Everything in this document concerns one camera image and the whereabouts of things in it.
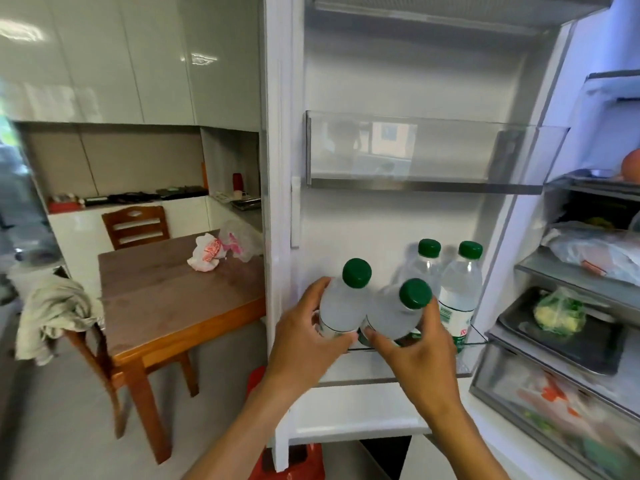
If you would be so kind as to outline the person's left hand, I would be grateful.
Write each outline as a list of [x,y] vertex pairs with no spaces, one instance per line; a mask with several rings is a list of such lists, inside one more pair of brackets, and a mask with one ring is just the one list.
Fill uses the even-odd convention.
[[340,357],[323,354],[326,338],[317,332],[313,323],[313,315],[330,281],[324,276],[313,282],[276,325],[264,380],[286,397],[289,404],[314,387]]

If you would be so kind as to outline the frosted green-capped water bottle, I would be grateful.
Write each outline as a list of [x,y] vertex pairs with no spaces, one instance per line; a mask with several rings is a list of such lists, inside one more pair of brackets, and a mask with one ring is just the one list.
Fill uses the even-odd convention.
[[317,331],[324,338],[357,331],[372,295],[371,266],[361,258],[348,260],[341,275],[332,277],[319,304]]
[[411,278],[389,285],[373,293],[365,306],[364,320],[359,327],[359,341],[369,346],[364,336],[367,327],[390,340],[401,339],[417,327],[422,310],[433,297],[427,282]]

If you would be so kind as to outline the person's right forearm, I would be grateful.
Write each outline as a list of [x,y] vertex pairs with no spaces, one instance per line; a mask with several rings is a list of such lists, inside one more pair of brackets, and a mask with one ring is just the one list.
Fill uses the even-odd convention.
[[459,399],[447,399],[427,423],[457,480],[510,480]]

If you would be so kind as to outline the clear door bin with bottles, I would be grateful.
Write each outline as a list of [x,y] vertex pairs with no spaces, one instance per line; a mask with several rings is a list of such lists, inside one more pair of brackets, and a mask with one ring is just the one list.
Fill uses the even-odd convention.
[[[471,326],[468,340],[456,355],[456,377],[473,376],[478,360],[488,340],[474,326]],[[350,385],[371,385],[395,383],[397,379],[388,366],[371,347],[356,341],[348,352],[341,355],[319,380],[317,387],[342,387]]]

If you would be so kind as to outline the white red-printed plastic bag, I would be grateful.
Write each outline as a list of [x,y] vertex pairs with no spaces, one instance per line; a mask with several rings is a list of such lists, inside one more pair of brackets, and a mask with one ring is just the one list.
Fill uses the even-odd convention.
[[226,250],[219,238],[205,233],[196,238],[196,248],[187,264],[195,271],[206,273],[213,271],[225,256]]

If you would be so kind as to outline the wooden dining table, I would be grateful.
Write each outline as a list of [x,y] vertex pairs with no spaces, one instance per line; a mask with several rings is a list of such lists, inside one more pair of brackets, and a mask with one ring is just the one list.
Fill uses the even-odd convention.
[[199,272],[196,234],[99,255],[108,355],[123,377],[157,464],[172,455],[148,379],[172,359],[266,315],[264,258],[228,257]]

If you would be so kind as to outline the bag of green vegetable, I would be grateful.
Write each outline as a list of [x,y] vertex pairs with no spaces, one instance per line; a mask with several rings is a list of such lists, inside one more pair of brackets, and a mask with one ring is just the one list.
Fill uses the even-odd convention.
[[587,321],[584,303],[562,287],[542,296],[533,308],[533,316],[540,329],[563,337],[582,331]]

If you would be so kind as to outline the clear crisper drawer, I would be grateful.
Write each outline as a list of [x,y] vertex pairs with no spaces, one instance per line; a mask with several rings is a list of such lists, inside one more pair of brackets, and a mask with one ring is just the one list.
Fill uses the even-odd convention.
[[640,480],[640,418],[489,342],[470,391],[587,480]]

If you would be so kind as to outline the clear empty door bin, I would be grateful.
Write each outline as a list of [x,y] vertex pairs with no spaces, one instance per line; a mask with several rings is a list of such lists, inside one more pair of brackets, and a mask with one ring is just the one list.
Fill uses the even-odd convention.
[[565,127],[307,111],[309,187],[539,195]]

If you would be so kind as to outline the dark metal tray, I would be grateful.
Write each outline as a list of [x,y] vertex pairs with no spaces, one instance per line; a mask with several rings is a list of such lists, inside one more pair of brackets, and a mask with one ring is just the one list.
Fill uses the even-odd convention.
[[585,371],[615,375],[627,338],[625,325],[596,309],[597,306],[606,306],[604,302],[572,291],[585,305],[585,327],[569,337],[543,331],[534,319],[533,308],[542,296],[551,292],[540,287],[529,288],[498,316],[497,322],[506,330]]

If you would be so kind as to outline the wooden chair under cloth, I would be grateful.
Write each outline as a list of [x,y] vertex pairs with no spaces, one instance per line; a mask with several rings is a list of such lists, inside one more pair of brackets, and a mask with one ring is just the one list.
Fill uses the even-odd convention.
[[123,437],[127,420],[118,397],[118,389],[124,386],[124,377],[121,371],[114,366],[108,354],[104,332],[98,323],[94,323],[86,331],[64,330],[63,335],[80,352],[100,379],[113,408],[115,437],[116,439]]

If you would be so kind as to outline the white refrigerator door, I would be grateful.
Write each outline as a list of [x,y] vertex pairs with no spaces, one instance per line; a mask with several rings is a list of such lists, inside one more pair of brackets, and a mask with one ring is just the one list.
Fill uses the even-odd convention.
[[306,184],[307,111],[396,118],[505,119],[515,92],[516,51],[480,62],[463,28],[315,9],[308,0],[260,7],[263,215],[268,340],[283,311],[350,258],[372,266],[370,288],[396,277],[422,238],[453,257],[474,238],[488,194],[347,191]]

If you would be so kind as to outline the black gas stove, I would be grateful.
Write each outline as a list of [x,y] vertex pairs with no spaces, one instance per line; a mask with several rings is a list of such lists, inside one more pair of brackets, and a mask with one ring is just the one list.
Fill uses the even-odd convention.
[[138,205],[140,203],[148,203],[160,200],[161,197],[157,193],[130,192],[108,195],[109,203],[114,205]]

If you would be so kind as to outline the grey-edged door bin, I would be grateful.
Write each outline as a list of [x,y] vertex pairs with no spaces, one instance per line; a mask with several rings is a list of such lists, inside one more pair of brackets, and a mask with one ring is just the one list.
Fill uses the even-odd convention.
[[555,30],[614,0],[308,0],[322,11],[522,36]]

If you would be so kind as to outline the glossy white wall cabinets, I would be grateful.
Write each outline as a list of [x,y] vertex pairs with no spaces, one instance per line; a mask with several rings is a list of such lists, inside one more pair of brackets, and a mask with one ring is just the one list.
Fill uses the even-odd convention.
[[0,112],[256,132],[259,1],[0,0]]

